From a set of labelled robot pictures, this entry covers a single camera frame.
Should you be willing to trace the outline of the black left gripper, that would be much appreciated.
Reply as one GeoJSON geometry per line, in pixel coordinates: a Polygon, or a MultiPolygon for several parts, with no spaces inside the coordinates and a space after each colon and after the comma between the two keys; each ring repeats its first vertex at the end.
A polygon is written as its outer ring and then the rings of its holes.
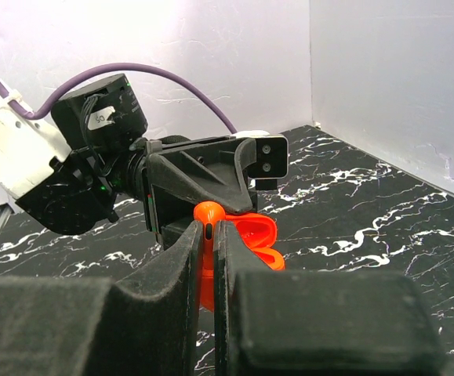
{"type": "Polygon", "coordinates": [[[143,202],[147,229],[164,249],[176,243],[203,201],[214,201],[233,215],[254,208],[245,171],[256,162],[254,139],[146,141],[130,156],[124,192],[143,202]]]}

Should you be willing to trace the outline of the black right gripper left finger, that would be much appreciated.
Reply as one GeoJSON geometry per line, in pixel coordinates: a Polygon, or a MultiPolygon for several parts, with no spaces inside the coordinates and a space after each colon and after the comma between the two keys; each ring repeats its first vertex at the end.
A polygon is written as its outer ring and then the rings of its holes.
{"type": "Polygon", "coordinates": [[[122,280],[0,277],[0,375],[191,375],[203,227],[122,280]]]}

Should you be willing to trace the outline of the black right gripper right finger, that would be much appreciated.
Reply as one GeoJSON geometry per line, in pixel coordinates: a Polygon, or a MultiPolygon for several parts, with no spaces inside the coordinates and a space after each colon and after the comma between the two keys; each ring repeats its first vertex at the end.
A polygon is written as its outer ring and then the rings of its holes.
{"type": "Polygon", "coordinates": [[[421,290],[395,271],[274,271],[234,224],[214,231],[218,375],[442,375],[421,290]]]}

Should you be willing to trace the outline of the orange earbud charging case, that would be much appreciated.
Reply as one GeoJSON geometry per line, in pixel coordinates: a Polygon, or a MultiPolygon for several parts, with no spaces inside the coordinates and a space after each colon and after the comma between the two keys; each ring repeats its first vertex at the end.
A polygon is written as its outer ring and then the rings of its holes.
{"type": "Polygon", "coordinates": [[[214,265],[213,265],[213,231],[216,222],[221,219],[233,222],[244,244],[273,270],[284,270],[285,260],[280,252],[272,248],[277,240],[276,222],[261,214],[220,215],[215,219],[200,219],[204,225],[204,255],[202,264],[201,305],[209,311],[214,310],[214,265]]]}

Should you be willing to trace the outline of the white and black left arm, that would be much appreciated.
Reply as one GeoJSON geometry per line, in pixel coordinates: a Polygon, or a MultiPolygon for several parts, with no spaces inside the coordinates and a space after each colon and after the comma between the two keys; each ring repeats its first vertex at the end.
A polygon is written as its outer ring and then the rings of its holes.
{"type": "Polygon", "coordinates": [[[255,209],[248,187],[253,138],[147,139],[147,120],[124,74],[62,90],[31,115],[0,82],[0,185],[24,212],[62,235],[116,222],[121,195],[143,204],[147,228],[162,233],[214,201],[231,215],[255,209]]]}

